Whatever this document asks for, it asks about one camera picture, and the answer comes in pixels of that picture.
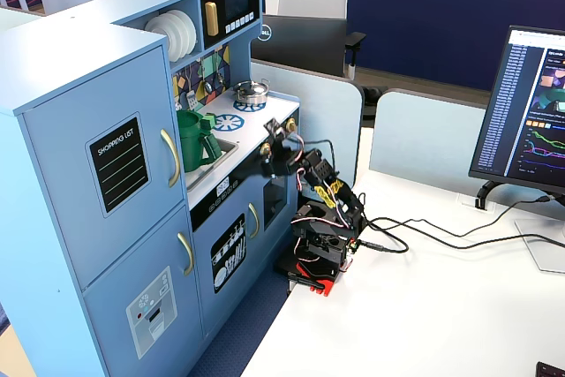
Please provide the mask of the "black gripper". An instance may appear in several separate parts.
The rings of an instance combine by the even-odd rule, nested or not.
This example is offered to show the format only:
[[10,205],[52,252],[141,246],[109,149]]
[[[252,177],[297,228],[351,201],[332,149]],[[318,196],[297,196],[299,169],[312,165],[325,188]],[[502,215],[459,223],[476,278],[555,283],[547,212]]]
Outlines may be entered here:
[[302,161],[304,146],[298,139],[286,139],[284,127],[271,118],[264,124],[268,132],[268,142],[273,143],[271,158],[261,160],[263,177],[275,178],[296,172]]

